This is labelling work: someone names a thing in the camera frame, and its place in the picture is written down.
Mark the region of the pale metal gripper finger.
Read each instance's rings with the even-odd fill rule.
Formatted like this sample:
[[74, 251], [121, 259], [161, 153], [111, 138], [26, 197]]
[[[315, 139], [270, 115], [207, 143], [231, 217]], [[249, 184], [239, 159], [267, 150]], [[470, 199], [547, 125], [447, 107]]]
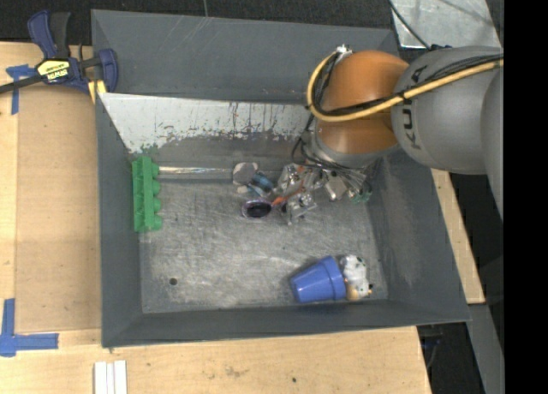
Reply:
[[302, 184], [302, 175], [305, 168], [299, 164], [288, 164], [283, 167], [277, 180], [277, 192], [279, 194], [293, 194]]
[[316, 207], [317, 203], [312, 194], [296, 194], [285, 204], [285, 220], [288, 225], [291, 225]]

